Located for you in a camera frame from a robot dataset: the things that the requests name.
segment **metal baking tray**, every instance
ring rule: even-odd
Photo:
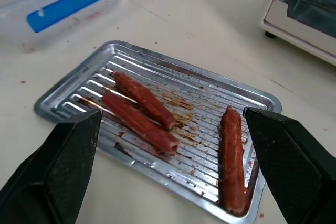
[[[126,73],[149,87],[174,113],[178,124],[172,132],[180,140],[176,155],[153,155],[150,145],[120,124],[101,103],[105,92],[118,92],[111,77],[113,71]],[[43,95],[35,104],[35,112],[58,122],[91,108],[103,109],[105,117],[99,132],[99,151],[149,176],[227,223],[253,223],[265,180],[258,173],[243,117],[245,187],[251,192],[251,203],[240,217],[219,206],[223,170],[218,153],[219,123],[228,105],[240,114],[246,106],[279,113],[282,109],[279,100],[269,93],[126,42],[111,41]]]

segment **cooked hot dog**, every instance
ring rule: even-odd
[[[153,120],[157,121],[166,130],[176,124],[173,114],[155,97],[150,89],[133,81],[123,73],[114,73],[117,88],[133,98],[141,109]]]
[[[242,121],[237,111],[228,106],[221,120],[224,165],[224,208],[235,214],[244,210],[244,168]]]
[[[136,108],[128,105],[122,98],[112,93],[106,93],[102,97],[102,102],[131,130],[157,147],[160,152],[176,153],[178,140],[146,118]]]

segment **sausage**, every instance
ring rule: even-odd
[[[122,98],[112,93],[105,93],[102,102],[131,130],[158,148],[160,152],[170,155],[176,153],[178,140],[149,120],[136,108],[128,105]]]
[[[221,120],[224,165],[224,208],[235,214],[244,211],[244,168],[242,121],[237,111],[228,106]]]
[[[140,108],[151,119],[157,121],[166,130],[170,130],[176,124],[173,114],[155,97],[152,91],[133,81],[123,73],[114,73],[117,88],[134,99]]]

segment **white table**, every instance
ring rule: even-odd
[[[263,0],[124,0],[118,15],[32,54],[0,42],[0,187],[53,124],[32,110],[108,40],[123,40],[274,94],[336,155],[336,68],[256,25]],[[285,223],[268,187],[256,223]],[[221,223],[150,179],[97,154],[78,223]]]

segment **oven door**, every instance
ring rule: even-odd
[[[336,65],[336,0],[272,0],[263,22],[316,47]]]

